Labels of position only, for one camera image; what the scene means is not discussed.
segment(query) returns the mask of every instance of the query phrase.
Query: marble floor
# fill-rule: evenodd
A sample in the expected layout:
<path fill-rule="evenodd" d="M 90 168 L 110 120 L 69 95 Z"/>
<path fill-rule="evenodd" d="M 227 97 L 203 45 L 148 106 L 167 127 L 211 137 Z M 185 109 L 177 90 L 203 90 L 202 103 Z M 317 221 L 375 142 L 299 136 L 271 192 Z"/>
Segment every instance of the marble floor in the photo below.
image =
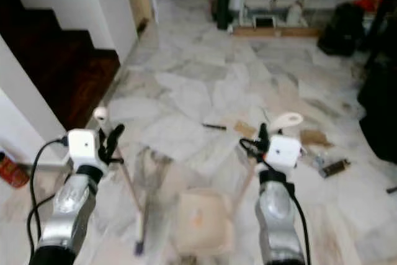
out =
<path fill-rule="evenodd" d="M 100 183 L 75 264 L 173 264 L 178 193 L 212 187 L 235 200 L 248 173 L 235 123 L 259 128 L 288 111 L 305 121 L 285 134 L 321 130 L 334 146 L 313 150 L 328 162 L 351 162 L 324 180 L 305 156 L 290 173 L 308 221 L 313 264 L 397 264 L 397 195 L 385 192 L 397 184 L 397 169 L 373 154 L 360 131 L 362 58 L 328 57 L 310 38 L 234 38 L 217 31 L 208 9 L 208 0 L 160 0 L 159 22 L 140 38 L 109 103 L 112 121 L 126 126 L 120 146 L 130 171 L 150 194 L 145 255 L 133 255 L 136 212 L 113 171 Z M 228 129 L 210 130 L 202 122 Z M 38 183 L 49 193 L 54 185 L 48 181 Z M 233 219 L 232 252 L 199 258 L 199 264 L 262 264 L 258 189 L 255 177 Z M 0 204 L 1 264 L 26 264 L 27 189 L 10 192 Z M 296 226 L 301 237 L 298 217 Z"/>

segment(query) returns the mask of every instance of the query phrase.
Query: red fire extinguisher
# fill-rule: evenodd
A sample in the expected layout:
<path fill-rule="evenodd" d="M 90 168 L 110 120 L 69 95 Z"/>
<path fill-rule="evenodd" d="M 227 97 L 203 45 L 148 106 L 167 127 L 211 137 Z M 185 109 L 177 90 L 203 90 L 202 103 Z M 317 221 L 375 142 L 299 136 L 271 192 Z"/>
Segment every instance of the red fire extinguisher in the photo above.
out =
<path fill-rule="evenodd" d="M 0 177 L 15 188 L 24 186 L 29 181 L 29 176 L 3 151 L 0 151 Z"/>

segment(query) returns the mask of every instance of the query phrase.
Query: wooden staircase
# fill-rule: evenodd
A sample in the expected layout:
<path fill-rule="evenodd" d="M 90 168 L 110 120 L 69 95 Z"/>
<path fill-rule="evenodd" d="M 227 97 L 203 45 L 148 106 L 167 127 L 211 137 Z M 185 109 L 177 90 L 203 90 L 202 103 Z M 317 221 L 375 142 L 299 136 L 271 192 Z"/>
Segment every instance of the wooden staircase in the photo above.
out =
<path fill-rule="evenodd" d="M 83 128 L 120 62 L 87 30 L 62 30 L 51 9 L 0 0 L 0 34 L 65 129 Z"/>

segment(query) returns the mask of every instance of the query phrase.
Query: red canister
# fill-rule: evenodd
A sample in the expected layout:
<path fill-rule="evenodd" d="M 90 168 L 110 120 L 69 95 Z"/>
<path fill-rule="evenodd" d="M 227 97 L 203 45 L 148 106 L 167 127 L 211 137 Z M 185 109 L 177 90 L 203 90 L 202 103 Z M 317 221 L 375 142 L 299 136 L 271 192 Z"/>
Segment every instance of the red canister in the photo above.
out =
<path fill-rule="evenodd" d="M 0 151 L 0 176 L 15 188 L 24 186 L 29 181 L 29 176 L 2 151 Z"/>

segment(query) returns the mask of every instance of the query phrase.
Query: stair step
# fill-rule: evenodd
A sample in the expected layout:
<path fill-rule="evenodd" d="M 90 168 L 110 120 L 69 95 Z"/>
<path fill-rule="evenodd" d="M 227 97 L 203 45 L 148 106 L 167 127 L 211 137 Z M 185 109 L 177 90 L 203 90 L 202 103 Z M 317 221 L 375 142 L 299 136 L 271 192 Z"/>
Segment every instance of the stair step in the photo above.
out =
<path fill-rule="evenodd" d="M 84 128 L 120 67 L 112 50 L 94 50 L 78 67 L 64 73 L 48 103 L 65 129 Z"/>
<path fill-rule="evenodd" d="M 63 73 L 76 67 L 93 49 L 87 31 L 66 30 L 33 46 L 18 60 L 37 89 L 46 97 L 47 93 L 51 93 L 53 82 L 57 79 L 62 81 Z"/>
<path fill-rule="evenodd" d="M 50 9 L 26 10 L 11 24 L 0 24 L 0 34 L 16 57 L 60 30 L 55 13 Z"/>
<path fill-rule="evenodd" d="M 0 0 L 0 23 L 8 23 L 25 10 L 20 0 Z"/>

